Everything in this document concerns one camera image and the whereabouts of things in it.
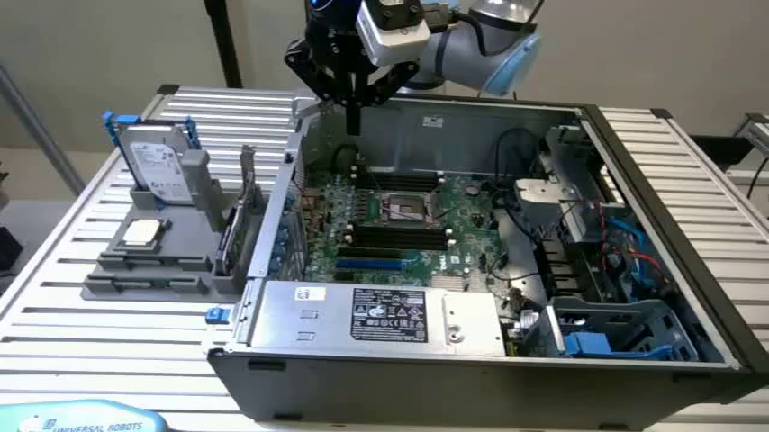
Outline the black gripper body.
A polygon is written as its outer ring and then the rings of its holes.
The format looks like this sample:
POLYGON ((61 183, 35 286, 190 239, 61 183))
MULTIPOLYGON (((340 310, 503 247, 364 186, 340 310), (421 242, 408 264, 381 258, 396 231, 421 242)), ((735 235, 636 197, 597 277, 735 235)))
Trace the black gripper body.
POLYGON ((348 61, 353 64, 354 88, 356 72, 370 65, 374 66, 357 29, 358 14, 365 4, 364 1, 306 2, 306 37, 326 37, 342 45, 348 61))

